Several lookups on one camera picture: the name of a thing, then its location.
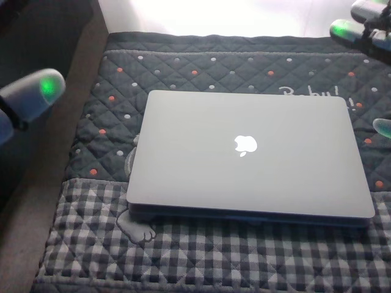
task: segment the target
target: plaid fabric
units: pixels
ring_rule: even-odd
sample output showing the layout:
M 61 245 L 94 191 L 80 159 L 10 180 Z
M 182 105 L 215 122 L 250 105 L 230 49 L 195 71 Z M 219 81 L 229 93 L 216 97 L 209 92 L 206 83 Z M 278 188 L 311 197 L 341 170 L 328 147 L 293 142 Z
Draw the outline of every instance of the plaid fabric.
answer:
M 134 244 L 117 224 L 127 212 L 126 189 L 109 181 L 64 183 L 34 292 L 47 292 L 48 283 L 69 292 L 81 288 L 75 284 L 151 292 L 391 292 L 390 192 L 372 194 L 376 216 L 366 229 L 158 218 L 146 225 L 156 237 Z

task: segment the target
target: white apple logo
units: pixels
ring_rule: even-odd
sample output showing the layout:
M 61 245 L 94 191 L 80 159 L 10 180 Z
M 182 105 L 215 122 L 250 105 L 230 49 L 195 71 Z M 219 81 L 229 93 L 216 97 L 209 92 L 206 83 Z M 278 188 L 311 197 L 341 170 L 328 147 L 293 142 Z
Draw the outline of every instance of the white apple logo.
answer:
M 238 136 L 235 138 L 235 142 L 238 144 L 235 150 L 241 152 L 241 157 L 244 157 L 248 151 L 252 153 L 258 148 L 257 142 L 252 136 Z

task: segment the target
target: laptop lid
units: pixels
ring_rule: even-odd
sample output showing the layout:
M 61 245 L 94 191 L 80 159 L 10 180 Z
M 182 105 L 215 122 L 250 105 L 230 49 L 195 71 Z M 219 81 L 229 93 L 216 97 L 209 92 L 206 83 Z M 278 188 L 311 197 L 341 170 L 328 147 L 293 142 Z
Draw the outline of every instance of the laptop lid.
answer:
M 371 218 L 344 99 L 150 92 L 132 204 Z

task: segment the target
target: polka dot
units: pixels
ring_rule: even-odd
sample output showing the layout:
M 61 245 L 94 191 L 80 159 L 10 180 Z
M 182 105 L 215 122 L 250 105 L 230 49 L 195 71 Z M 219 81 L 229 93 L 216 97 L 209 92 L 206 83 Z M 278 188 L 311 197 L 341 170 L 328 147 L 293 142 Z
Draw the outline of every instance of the polka dot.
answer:
M 375 183 L 376 187 L 378 188 L 382 188 L 384 186 L 384 183 L 380 180 L 377 180 L 377 182 Z

